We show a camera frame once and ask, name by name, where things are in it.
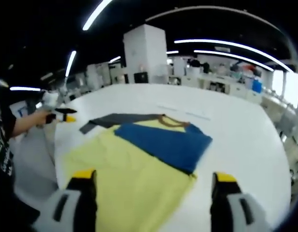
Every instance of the white tabletop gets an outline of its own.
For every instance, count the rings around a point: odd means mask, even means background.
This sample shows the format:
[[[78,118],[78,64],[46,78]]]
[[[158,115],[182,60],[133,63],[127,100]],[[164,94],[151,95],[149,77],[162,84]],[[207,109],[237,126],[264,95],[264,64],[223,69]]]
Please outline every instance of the white tabletop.
[[[276,227],[289,210],[291,184],[282,142],[264,110],[256,104],[214,91],[183,86],[114,85],[73,100],[76,123],[57,125],[55,158],[60,187],[66,182],[61,157],[104,130],[86,136],[79,129],[90,119],[111,113],[167,114],[189,121],[213,138],[198,163],[198,179],[160,231],[209,232],[212,174],[233,175],[243,192],[263,207]]]

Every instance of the person's hand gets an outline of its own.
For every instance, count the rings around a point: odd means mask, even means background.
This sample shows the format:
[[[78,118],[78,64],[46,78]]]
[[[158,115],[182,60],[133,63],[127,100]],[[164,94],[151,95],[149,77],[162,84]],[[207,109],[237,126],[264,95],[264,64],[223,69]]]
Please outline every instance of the person's hand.
[[[51,114],[51,112],[46,110],[39,110],[34,113],[34,118],[36,120],[36,125],[44,125],[46,124],[47,116]]]

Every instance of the yellow shirt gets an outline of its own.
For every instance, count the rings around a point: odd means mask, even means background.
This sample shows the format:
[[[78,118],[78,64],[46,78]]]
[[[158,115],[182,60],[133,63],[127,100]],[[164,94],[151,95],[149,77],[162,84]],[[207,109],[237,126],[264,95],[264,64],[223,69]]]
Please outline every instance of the yellow shirt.
[[[173,124],[170,119],[164,122]],[[137,123],[173,131],[159,120]],[[64,157],[68,177],[97,170],[98,232],[151,232],[172,214],[196,177],[159,161],[114,135],[113,126]]]

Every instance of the led light strip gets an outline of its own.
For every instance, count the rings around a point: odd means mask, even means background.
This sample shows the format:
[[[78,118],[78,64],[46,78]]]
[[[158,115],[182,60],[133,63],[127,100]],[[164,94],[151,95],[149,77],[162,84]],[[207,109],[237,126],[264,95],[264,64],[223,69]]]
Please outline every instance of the led light strip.
[[[169,51],[169,52],[166,52],[166,54],[177,54],[179,53],[179,51]]]
[[[117,61],[117,60],[119,60],[121,57],[116,57],[116,58],[113,58],[112,60],[110,60],[109,61],[109,63],[113,63],[113,62],[115,62],[115,61]]]
[[[37,91],[39,92],[40,88],[31,88],[31,87],[10,87],[11,91],[22,90],[22,91]]]
[[[89,30],[90,26],[93,24],[97,16],[108,6],[108,4],[112,2],[112,0],[104,0],[99,4],[95,11],[91,14],[89,19],[86,21],[85,25],[83,26],[82,30]]]
[[[250,50],[252,52],[258,53],[264,57],[267,57],[268,59],[271,59],[272,61],[276,62],[277,64],[281,65],[283,68],[285,68],[287,71],[293,73],[293,71],[284,63],[280,62],[278,59],[274,58],[273,56],[270,56],[267,53],[264,53],[260,50],[257,50],[255,48],[245,46],[239,43],[233,43],[233,42],[227,42],[227,41],[221,41],[221,40],[206,40],[206,39],[193,39],[193,40],[176,40],[174,42],[175,44],[183,44],[183,43],[213,43],[213,44],[225,44],[225,45],[230,45],[230,46],[235,46],[235,47],[240,47],[243,49]]]
[[[216,54],[216,55],[221,55],[221,56],[226,56],[226,57],[233,57],[233,58],[237,58],[237,59],[242,59],[245,61],[248,61],[250,63],[256,64],[260,67],[263,67],[264,69],[267,69],[271,72],[273,72],[274,70],[270,67],[268,67],[267,65],[264,65],[262,63],[259,63],[255,60],[249,59],[249,58],[245,58],[245,57],[241,57],[241,56],[237,56],[234,54],[230,54],[230,53],[225,53],[225,52],[215,52],[215,51],[204,51],[204,50],[194,50],[195,53],[205,53],[205,54]]]
[[[77,53],[76,51],[73,51],[71,53],[70,60],[68,61],[65,77],[68,77],[70,75],[71,65],[72,65],[73,60],[75,59],[76,53]]]

